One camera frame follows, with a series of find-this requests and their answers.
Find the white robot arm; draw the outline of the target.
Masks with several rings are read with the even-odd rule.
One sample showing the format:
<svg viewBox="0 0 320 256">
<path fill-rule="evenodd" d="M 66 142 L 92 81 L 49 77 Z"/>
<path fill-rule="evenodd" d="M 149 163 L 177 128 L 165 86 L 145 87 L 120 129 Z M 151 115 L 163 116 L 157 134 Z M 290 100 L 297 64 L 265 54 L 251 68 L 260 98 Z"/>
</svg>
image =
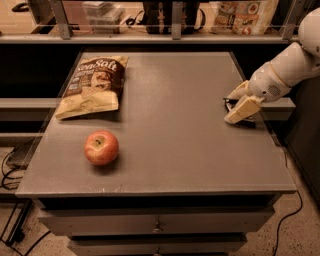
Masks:
<svg viewBox="0 0 320 256">
<path fill-rule="evenodd" d="M 320 75 L 320 8 L 304 17 L 298 36 L 299 42 L 264 63 L 227 96 L 237 103 L 225 122 L 236 124 L 259 112 L 263 102 L 275 102 L 301 81 Z"/>
</svg>

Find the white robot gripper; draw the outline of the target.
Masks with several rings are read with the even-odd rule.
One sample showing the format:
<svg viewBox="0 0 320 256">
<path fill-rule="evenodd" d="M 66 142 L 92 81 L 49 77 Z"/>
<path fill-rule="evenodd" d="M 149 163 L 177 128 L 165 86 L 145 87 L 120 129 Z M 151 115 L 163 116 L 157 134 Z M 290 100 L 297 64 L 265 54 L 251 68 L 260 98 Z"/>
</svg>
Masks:
<svg viewBox="0 0 320 256">
<path fill-rule="evenodd" d="M 227 95 L 226 103 L 235 105 L 224 120 L 229 124 L 236 124 L 259 112 L 263 100 L 277 101 L 290 90 L 291 88 L 280 80 L 271 63 L 266 62 L 253 73 L 249 81 L 243 81 Z"/>
</svg>

